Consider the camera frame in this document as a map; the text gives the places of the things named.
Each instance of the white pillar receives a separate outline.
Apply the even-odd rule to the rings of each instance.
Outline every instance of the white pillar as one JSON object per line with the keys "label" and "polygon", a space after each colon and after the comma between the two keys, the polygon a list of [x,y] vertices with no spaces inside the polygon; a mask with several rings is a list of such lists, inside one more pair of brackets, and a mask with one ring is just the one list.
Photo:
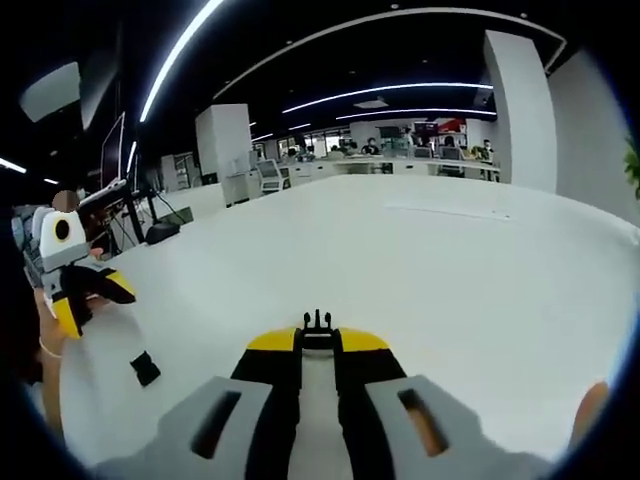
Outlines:
{"label": "white pillar", "polygon": [[380,130],[370,122],[354,122],[349,126],[351,139],[358,144],[358,150],[367,144],[371,137],[380,145]]}
{"label": "white pillar", "polygon": [[556,123],[547,77],[529,38],[487,31],[484,56],[498,112],[501,181],[555,193]]}
{"label": "white pillar", "polygon": [[249,108],[246,104],[212,105],[196,118],[202,174],[218,174],[227,204],[233,204],[229,177],[248,171],[251,151]]}

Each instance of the ceiling light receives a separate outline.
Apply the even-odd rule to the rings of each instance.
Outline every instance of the ceiling light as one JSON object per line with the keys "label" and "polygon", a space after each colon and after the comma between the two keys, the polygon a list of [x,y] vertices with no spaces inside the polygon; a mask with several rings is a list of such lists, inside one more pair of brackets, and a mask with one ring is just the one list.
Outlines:
{"label": "ceiling light", "polygon": [[293,112],[301,108],[310,107],[311,105],[317,105],[318,103],[328,102],[330,100],[336,100],[338,98],[351,97],[353,95],[360,95],[363,93],[380,92],[383,90],[398,90],[401,88],[427,88],[427,87],[450,87],[450,88],[482,88],[486,90],[493,90],[491,85],[482,85],[476,83],[448,83],[448,82],[435,82],[435,83],[409,83],[406,85],[388,85],[386,87],[368,88],[366,90],[357,90],[355,92],[343,93],[341,95],[334,95],[333,97],[321,98],[314,102],[305,103],[304,105],[298,105],[297,107],[284,110],[282,113]]}
{"label": "ceiling light", "polygon": [[357,113],[355,115],[345,115],[344,117],[336,117],[336,120],[344,120],[345,118],[367,117],[369,115],[383,115],[385,113],[468,113],[471,115],[490,115],[495,117],[496,112],[487,112],[483,110],[463,110],[458,108],[411,108],[408,110],[380,110],[378,112]]}
{"label": "ceiling light", "polygon": [[257,142],[258,140],[264,140],[265,138],[269,138],[269,137],[272,137],[272,136],[273,136],[273,133],[268,133],[268,134],[263,135],[263,136],[261,136],[261,137],[254,138],[254,139],[252,139],[251,141],[252,141],[252,142]]}
{"label": "ceiling light", "polygon": [[131,151],[129,152],[129,161],[127,162],[127,173],[131,170],[131,163],[133,162],[133,156],[136,154],[136,148],[138,148],[138,142],[131,144]]}
{"label": "ceiling light", "polygon": [[178,56],[184,50],[189,40],[193,37],[193,35],[198,31],[198,29],[202,26],[202,24],[209,18],[209,16],[214,12],[218,6],[223,2],[223,0],[209,0],[207,4],[204,6],[200,13],[198,13],[195,18],[191,21],[187,29],[182,33],[173,49],[169,53],[169,56],[164,61],[158,76],[153,82],[153,86],[151,87],[151,91],[149,92],[149,96],[147,97],[147,101],[144,104],[144,108],[142,109],[142,114],[140,115],[140,122],[144,122],[149,115],[149,110],[151,110],[151,105],[153,105],[154,100],[158,96],[158,92],[160,91],[160,87],[167,78],[169,74],[169,70],[175,63]]}
{"label": "ceiling light", "polygon": [[26,168],[22,168],[21,166],[16,165],[15,163],[11,163],[7,160],[4,160],[3,158],[0,158],[0,167],[5,167],[5,168],[8,168],[9,170],[13,170],[19,173],[27,172]]}
{"label": "ceiling light", "polygon": [[311,125],[310,123],[305,123],[304,125],[298,125],[297,127],[291,127],[289,129],[289,131],[291,130],[298,130],[299,128],[304,128],[304,127],[308,127],[309,125]]}

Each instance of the bracelet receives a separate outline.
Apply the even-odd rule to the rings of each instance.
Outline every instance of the bracelet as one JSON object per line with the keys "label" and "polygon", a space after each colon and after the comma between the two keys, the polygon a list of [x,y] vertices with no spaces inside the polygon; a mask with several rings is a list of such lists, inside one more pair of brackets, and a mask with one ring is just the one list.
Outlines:
{"label": "bracelet", "polygon": [[40,348],[42,348],[42,350],[44,350],[44,352],[49,355],[50,357],[53,358],[62,358],[62,355],[58,355],[57,353],[53,353],[51,350],[49,350],[47,347],[44,346],[44,343],[42,343],[42,337],[38,337],[38,341],[40,342]]}

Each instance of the office desk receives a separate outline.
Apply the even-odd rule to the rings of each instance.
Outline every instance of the office desk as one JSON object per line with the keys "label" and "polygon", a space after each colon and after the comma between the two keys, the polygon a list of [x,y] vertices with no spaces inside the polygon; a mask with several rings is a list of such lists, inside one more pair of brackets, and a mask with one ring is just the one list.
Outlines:
{"label": "office desk", "polygon": [[[614,371],[637,235],[563,197],[418,175],[337,176],[224,209],[112,261],[138,302],[66,347],[68,444],[89,464],[133,453],[177,402],[230,375],[252,338],[320,308],[386,339],[499,445],[552,458],[587,388]],[[118,315],[135,318],[162,370],[145,389]]]}

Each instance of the monitor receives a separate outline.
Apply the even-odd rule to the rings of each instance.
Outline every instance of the monitor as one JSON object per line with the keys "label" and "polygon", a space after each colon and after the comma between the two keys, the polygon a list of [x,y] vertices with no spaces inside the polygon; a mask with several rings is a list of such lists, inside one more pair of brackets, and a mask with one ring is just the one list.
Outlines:
{"label": "monitor", "polygon": [[382,138],[402,138],[399,127],[378,127]]}
{"label": "monitor", "polygon": [[102,164],[100,188],[105,188],[109,184],[122,178],[123,165],[128,159],[122,158],[122,136],[124,134],[124,113],[116,120],[115,125],[102,143]]}
{"label": "monitor", "polygon": [[434,122],[416,122],[414,125],[416,135],[419,137],[437,137],[438,124]]}
{"label": "monitor", "polygon": [[262,178],[279,178],[278,167],[276,166],[275,161],[264,160],[262,162],[258,162],[257,166]]}

